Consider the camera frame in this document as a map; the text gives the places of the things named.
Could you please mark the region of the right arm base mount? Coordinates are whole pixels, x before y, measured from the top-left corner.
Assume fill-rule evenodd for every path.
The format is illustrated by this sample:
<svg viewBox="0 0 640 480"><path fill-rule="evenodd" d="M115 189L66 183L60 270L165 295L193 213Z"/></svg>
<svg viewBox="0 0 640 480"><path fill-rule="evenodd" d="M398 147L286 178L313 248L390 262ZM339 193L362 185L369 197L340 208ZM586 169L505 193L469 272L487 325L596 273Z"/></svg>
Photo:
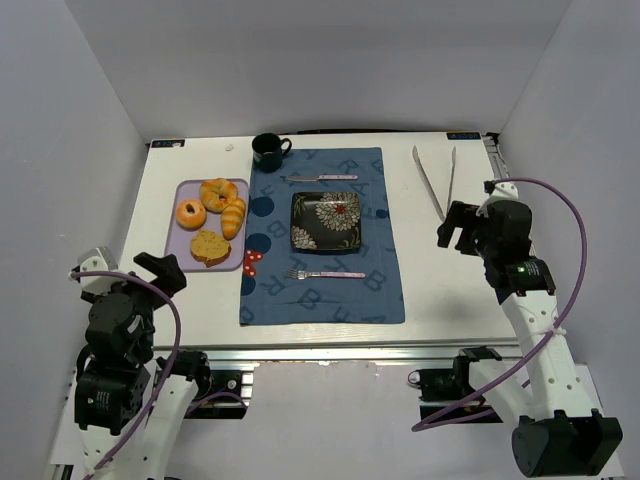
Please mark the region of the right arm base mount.
<svg viewBox="0 0 640 480"><path fill-rule="evenodd" d="M407 376L407 383L418 392L422 420L468 395L467 391L455 384L452 368L413 370ZM487 404L484 397L479 397L449 412L439 418L439 421L458 418L463 418L468 424L501 423L501 419Z"/></svg>

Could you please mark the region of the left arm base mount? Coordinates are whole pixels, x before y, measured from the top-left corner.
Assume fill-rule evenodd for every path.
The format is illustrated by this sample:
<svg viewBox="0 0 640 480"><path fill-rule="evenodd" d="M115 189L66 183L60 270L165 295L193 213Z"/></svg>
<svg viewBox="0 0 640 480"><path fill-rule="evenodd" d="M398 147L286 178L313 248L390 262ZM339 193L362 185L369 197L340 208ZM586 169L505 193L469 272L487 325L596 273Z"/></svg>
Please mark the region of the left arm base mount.
<svg viewBox="0 0 640 480"><path fill-rule="evenodd" d="M186 419L198 420L241 420L249 405L253 386L253 372L241 369L212 370L209 390L198 393L189 408L204 398L208 399L197 409L185 415Z"/></svg>

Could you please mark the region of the striped croissant bread roll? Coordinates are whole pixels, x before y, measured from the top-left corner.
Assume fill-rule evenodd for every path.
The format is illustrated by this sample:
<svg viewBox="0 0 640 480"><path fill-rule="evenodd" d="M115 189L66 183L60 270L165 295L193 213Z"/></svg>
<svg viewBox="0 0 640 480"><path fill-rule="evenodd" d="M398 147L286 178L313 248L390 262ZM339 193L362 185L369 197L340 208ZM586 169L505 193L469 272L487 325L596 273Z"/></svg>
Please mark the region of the striped croissant bread roll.
<svg viewBox="0 0 640 480"><path fill-rule="evenodd" d="M222 211L220 215L221 231L226 240L231 240L238 235L244 222L245 213L246 203L240 197L231 200Z"/></svg>

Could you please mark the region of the metal tongs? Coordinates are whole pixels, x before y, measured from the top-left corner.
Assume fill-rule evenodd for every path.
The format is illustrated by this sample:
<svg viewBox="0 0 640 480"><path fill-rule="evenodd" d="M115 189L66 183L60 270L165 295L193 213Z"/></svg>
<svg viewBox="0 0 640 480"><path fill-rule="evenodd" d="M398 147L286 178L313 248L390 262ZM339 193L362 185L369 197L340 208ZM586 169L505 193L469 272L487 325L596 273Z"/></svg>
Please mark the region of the metal tongs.
<svg viewBox="0 0 640 480"><path fill-rule="evenodd" d="M434 206L435 212L437 214L437 216L439 217L439 219L441 221L444 221L446 218L446 214L449 211L449 208L451 206L452 203L452 192L453 192L453 182L454 182L454 177L455 177L455 170L456 170L456 161L457 161L457 150L456 147L453 147L452 151L451 151L451 170L450 170L450 175L449 175L449 183L448 183L448 192L447 192L447 201L445 202L445 205L442 205L441 202L439 201L439 198L433 188L433 185L426 173L426 170L422 164L420 155L419 155L419 150L418 147L416 145L414 145L412 147L412 158L414 160L414 163L417 167L417 170L419 172L419 175L422 179L422 182L427 190L427 193L429 195L429 198L431 199L431 202Z"/></svg>

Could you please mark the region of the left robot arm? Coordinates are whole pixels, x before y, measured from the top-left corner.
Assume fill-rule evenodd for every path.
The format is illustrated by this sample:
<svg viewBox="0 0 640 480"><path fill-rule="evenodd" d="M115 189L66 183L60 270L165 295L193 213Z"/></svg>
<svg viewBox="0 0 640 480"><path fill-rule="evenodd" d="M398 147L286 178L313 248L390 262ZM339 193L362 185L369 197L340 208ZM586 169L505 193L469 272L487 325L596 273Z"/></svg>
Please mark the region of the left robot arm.
<svg viewBox="0 0 640 480"><path fill-rule="evenodd" d="M187 286L175 255L135 256L153 274L123 273L104 247L69 273L89 303L85 345L76 359L74 422L88 479L163 479L179 429L193 401L211 385L205 353L178 342L154 355L154 314L177 309Z"/></svg>

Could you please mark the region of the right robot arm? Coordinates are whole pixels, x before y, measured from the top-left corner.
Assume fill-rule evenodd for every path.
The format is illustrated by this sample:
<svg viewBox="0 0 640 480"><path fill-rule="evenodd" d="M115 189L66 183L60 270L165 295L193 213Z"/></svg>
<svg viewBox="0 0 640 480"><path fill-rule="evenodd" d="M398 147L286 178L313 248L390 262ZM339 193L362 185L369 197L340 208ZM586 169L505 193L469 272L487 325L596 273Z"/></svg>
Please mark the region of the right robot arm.
<svg viewBox="0 0 640 480"><path fill-rule="evenodd" d="M529 386L513 377L496 353L465 350L454 362L463 382L484 393L501 420L513 426L511 448L528 478L597 476L623 438L619 421L600 413L579 379L559 318L547 264L532 255L532 213L514 200L485 208L455 201L438 228L438 244L482 259L485 276L522 351Z"/></svg>

